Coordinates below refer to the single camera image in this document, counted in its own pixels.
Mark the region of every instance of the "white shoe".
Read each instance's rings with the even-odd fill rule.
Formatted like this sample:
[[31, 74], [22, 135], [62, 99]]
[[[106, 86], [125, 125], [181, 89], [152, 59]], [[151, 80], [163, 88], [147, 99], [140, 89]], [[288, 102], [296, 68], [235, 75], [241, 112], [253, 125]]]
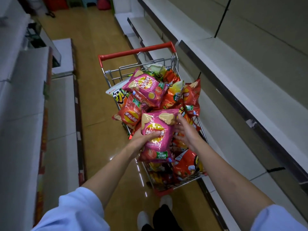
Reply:
[[145, 211], [141, 211], [137, 217], [137, 227], [141, 231], [142, 227], [146, 224], [150, 224], [149, 216]]
[[161, 207], [164, 204], [166, 204], [172, 211], [172, 198], [170, 195], [164, 195], [163, 197], [160, 198], [159, 207]]

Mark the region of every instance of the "hand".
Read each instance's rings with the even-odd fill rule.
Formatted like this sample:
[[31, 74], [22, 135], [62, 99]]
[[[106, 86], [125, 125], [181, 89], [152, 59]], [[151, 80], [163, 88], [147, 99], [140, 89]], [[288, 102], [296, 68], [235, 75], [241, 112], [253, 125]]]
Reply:
[[125, 149], [131, 154], [131, 158], [133, 159], [138, 155], [140, 149], [144, 146], [144, 144], [147, 141], [157, 138], [160, 135], [161, 135], [160, 131], [155, 131], [149, 135], [142, 135], [140, 128], [135, 132], [134, 136], [129, 141]]
[[181, 114], [178, 114], [176, 121], [177, 124], [175, 124], [175, 132], [181, 133], [184, 136], [175, 135], [174, 137], [185, 143], [185, 145], [190, 148], [190, 150], [196, 152], [196, 144], [198, 144], [198, 142], [202, 141], [203, 139], [197, 130], [193, 127], [193, 125], [189, 124]]

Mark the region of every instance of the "wooden floor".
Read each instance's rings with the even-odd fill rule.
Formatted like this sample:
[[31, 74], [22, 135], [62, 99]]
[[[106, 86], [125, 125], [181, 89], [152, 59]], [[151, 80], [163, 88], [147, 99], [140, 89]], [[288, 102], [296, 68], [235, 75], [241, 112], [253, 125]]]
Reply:
[[[76, 48], [85, 160], [91, 177], [128, 142], [121, 123], [111, 119], [117, 108], [113, 98], [105, 93], [108, 86], [97, 55], [130, 48], [111, 11], [78, 7], [57, 11], [55, 15], [55, 19], [44, 16], [39, 20], [51, 39], [72, 38]], [[103, 65], [105, 69], [116, 69], [135, 62], [134, 56], [126, 56]], [[137, 230], [137, 215], [141, 210], [152, 217], [159, 198], [146, 186], [147, 180], [142, 165], [132, 161], [105, 210], [111, 230]], [[184, 231], [220, 230], [196, 182], [175, 190], [171, 196], [172, 212]]]

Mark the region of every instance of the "person's left hand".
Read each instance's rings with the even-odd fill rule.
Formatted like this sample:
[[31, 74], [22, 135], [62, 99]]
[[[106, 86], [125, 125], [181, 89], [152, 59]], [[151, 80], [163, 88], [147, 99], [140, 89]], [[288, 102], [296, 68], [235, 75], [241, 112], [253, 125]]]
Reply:
[[131, 158], [133, 159], [138, 155], [140, 149], [144, 146], [144, 144], [147, 141], [157, 138], [160, 135], [161, 135], [160, 131], [155, 131], [149, 135], [142, 135], [140, 128], [135, 132], [134, 136], [132, 137], [131, 140], [129, 140], [129, 143], [125, 148], [128, 151], [128, 153], [131, 154]]

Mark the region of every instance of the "black pants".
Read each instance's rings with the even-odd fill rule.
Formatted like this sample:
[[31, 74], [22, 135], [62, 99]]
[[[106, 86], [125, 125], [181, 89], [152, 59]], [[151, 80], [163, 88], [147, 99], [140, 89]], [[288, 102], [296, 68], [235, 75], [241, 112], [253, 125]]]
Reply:
[[154, 229], [151, 227], [151, 225], [144, 225], [141, 231], [182, 231], [182, 229], [177, 224], [175, 217], [173, 216], [172, 212], [166, 204], [162, 205], [154, 213], [153, 226]]

